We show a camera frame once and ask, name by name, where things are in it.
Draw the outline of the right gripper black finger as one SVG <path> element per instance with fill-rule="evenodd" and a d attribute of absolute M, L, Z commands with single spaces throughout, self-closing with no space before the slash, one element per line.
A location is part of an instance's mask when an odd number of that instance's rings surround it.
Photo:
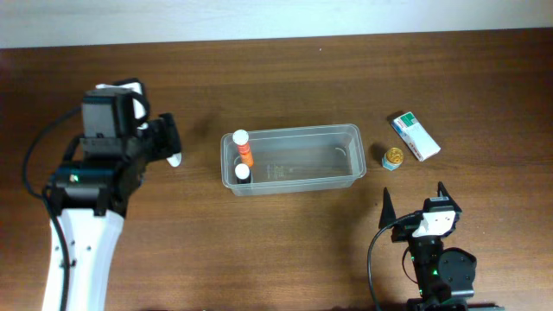
<path fill-rule="evenodd" d="M 437 194 L 438 194 L 438 198 L 440 199 L 438 201 L 440 206 L 452 206 L 452 207 L 458 206 L 457 203 L 452 198 L 452 196 L 448 193 L 448 190 L 446 189 L 442 181 L 438 182 Z"/>
<path fill-rule="evenodd" d="M 383 205 L 378 223 L 378 228 L 383 229 L 386 226 L 394 223 L 397 219 L 388 188 L 385 187 L 383 191 Z"/>

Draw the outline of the clear spray bottle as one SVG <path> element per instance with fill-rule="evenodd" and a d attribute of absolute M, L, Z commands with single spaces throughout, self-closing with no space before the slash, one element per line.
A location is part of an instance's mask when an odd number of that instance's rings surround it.
<path fill-rule="evenodd" d="M 167 158 L 167 161 L 169 165 L 173 168 L 179 167 L 181 165 L 182 161 L 182 154 L 181 153 L 175 153 Z"/>

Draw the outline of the white Panadol medicine box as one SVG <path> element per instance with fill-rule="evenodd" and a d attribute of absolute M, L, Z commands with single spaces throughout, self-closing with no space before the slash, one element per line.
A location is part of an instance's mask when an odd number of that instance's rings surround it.
<path fill-rule="evenodd" d="M 441 151 L 441 147 L 411 111 L 394 118 L 391 121 L 391 126 L 419 162 L 424 162 Z"/>

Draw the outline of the gold lid balm jar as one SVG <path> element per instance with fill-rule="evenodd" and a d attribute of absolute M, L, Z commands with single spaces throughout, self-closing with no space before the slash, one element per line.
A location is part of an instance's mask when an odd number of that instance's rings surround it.
<path fill-rule="evenodd" d="M 396 147 L 388 149 L 382 158 L 382 166 L 390 171 L 399 168 L 403 162 L 404 153 Z"/>

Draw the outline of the black bottle white cap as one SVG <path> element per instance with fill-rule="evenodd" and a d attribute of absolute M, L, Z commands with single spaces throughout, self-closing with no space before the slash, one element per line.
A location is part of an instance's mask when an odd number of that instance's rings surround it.
<path fill-rule="evenodd" d="M 251 183 L 251 170 L 247 164 L 245 163 L 238 164 L 234 169 L 234 173 L 238 184 Z"/>

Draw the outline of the orange tube white cap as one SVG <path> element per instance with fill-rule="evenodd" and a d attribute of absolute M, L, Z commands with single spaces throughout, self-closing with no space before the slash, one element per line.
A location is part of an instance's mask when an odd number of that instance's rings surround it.
<path fill-rule="evenodd" d="M 242 163 L 251 168 L 254 165 L 254 159 L 251 153 L 248 132 L 246 130 L 236 130 L 232 134 L 232 140 L 237 145 Z"/>

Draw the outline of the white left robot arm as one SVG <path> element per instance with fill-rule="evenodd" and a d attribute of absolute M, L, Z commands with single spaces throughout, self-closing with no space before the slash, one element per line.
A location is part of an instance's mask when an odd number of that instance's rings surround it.
<path fill-rule="evenodd" d="M 77 113 L 83 131 L 67 145 L 41 197 L 48 210 L 51 251 L 44 310 L 102 310 L 111 260 L 131 195 L 148 164 L 181 165 L 174 117 L 150 118 L 137 78 L 98 84 Z"/>

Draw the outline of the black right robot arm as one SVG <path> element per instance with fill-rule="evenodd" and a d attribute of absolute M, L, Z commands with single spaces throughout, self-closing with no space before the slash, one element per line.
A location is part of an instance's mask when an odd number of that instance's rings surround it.
<path fill-rule="evenodd" d="M 391 231 L 393 243 L 407 243 L 404 255 L 410 255 L 415 271 L 414 283 L 419 297 L 406 302 L 407 310 L 500 310 L 493 303 L 470 305 L 474 296 L 477 259 L 460 248 L 445 248 L 443 239 L 454 232 L 461 208 L 442 182 L 437 196 L 427 198 L 423 208 L 398 217 L 387 189 L 383 191 L 383 208 L 378 232 L 370 246 L 385 231 Z"/>

